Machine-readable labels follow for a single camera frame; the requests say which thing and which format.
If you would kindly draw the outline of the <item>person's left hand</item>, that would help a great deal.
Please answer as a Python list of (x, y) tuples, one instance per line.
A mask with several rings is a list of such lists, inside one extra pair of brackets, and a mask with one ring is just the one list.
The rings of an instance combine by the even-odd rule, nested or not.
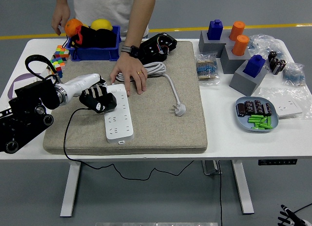
[(131, 95), (131, 77), (135, 81), (138, 94), (142, 94), (146, 91), (147, 70), (137, 58), (131, 57), (126, 52), (121, 52), (119, 59), (110, 73), (111, 83), (115, 82), (118, 73), (123, 74), (124, 85), (128, 96)]

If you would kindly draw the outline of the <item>person's right hand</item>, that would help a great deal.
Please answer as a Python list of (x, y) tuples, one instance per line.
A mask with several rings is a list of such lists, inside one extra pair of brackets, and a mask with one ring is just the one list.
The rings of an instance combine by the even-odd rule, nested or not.
[(68, 3), (57, 3), (52, 15), (51, 27), (58, 36), (61, 35), (61, 29), (65, 28), (65, 24), (67, 23), (69, 17), (70, 7)]

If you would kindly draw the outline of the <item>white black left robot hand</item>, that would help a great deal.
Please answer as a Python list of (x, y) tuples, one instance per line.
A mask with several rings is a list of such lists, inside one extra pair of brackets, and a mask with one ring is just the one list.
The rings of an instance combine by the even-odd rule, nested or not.
[(83, 105), (97, 113), (113, 110), (117, 106), (115, 96), (107, 92), (106, 81), (99, 74), (78, 76), (65, 84), (59, 84), (56, 89), (59, 90), (62, 106), (73, 97), (78, 97)]

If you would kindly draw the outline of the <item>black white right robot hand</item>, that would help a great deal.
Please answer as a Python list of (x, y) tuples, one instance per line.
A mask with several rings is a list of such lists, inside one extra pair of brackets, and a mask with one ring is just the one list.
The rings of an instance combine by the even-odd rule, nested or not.
[(287, 206), (281, 205), (282, 211), (280, 214), (283, 217), (278, 217), (278, 226), (311, 226), (312, 224), (304, 219), (299, 218), (294, 212), (292, 212)]

